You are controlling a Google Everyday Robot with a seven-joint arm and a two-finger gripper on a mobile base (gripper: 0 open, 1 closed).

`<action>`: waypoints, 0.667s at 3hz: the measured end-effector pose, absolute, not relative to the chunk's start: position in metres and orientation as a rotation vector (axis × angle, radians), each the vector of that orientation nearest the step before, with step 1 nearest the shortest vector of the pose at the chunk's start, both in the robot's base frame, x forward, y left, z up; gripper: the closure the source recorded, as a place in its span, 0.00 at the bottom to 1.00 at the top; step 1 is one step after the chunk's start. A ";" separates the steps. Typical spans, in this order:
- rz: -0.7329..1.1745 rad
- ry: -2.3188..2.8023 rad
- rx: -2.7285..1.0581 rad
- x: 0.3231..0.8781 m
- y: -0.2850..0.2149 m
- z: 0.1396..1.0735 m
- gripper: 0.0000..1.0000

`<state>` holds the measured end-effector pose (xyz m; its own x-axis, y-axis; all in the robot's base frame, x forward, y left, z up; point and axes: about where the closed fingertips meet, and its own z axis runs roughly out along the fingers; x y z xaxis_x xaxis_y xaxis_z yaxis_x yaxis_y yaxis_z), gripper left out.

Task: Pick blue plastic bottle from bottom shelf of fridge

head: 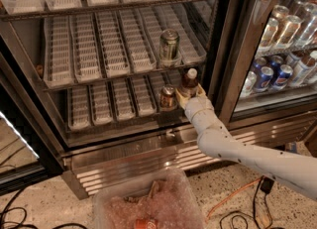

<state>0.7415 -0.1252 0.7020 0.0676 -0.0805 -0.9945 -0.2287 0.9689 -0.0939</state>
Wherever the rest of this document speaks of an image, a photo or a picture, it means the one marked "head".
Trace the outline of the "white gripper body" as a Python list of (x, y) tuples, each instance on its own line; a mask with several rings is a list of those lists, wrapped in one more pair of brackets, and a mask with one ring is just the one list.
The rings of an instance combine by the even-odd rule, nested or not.
[(218, 132), (223, 129), (223, 124), (216, 116), (214, 107), (207, 97), (190, 98), (185, 105), (184, 113), (198, 134), (207, 129), (215, 129)]

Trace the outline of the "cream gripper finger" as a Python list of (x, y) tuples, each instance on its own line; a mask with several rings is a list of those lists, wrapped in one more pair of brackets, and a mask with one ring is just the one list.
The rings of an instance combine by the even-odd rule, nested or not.
[(178, 89), (175, 89), (175, 96), (179, 106), (184, 109), (189, 101), (189, 97), (183, 96)]
[(198, 97), (205, 97), (205, 96), (206, 96), (206, 92), (205, 92), (205, 90), (202, 88), (201, 84), (198, 84), (198, 85), (197, 85), (196, 95), (197, 95)]

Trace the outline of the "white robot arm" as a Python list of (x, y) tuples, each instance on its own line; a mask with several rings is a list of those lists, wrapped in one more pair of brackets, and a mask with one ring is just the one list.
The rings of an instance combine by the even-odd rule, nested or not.
[(317, 159), (245, 144), (235, 139), (216, 116), (198, 85), (193, 97), (175, 89), (176, 99), (197, 133), (197, 146), (206, 156), (239, 163), (290, 189), (317, 200)]

